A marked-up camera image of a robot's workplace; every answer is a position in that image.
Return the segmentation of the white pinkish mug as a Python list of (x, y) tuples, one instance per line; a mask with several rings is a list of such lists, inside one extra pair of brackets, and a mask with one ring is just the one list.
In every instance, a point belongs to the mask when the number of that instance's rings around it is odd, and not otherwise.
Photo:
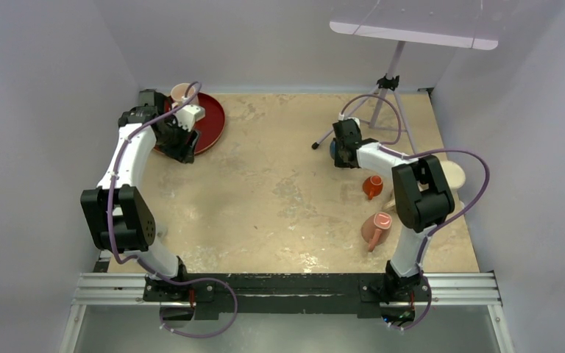
[(193, 97), (191, 100), (191, 104), (200, 105), (198, 93), (196, 89), (198, 85), (189, 85), (188, 83), (180, 83), (175, 85), (170, 90), (170, 98), (171, 98), (171, 108), (175, 108), (178, 105), (181, 105), (185, 98)]

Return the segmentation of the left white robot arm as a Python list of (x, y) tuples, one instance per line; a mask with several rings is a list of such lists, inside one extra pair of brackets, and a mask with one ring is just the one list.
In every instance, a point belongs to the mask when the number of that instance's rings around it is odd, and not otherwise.
[(147, 205), (140, 184), (153, 150), (183, 164), (194, 162), (201, 136), (195, 127), (205, 111), (195, 103), (197, 83), (177, 101), (156, 90), (143, 90), (140, 103), (118, 119), (118, 142), (96, 187), (84, 190), (80, 204), (93, 243), (109, 251), (119, 264), (137, 262), (173, 301), (190, 290), (186, 268), (158, 239), (159, 223)]

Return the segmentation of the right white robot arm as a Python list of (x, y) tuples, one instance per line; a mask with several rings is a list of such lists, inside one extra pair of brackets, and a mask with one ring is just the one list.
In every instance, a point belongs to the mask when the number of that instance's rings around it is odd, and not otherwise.
[(359, 124), (346, 119), (333, 124), (334, 163), (338, 168), (364, 168), (391, 173), (395, 208), (402, 223), (396, 250), (387, 262), (381, 292), (401, 299), (420, 284), (422, 263), (433, 230), (455, 209), (440, 160), (433, 154), (409, 156), (362, 138)]

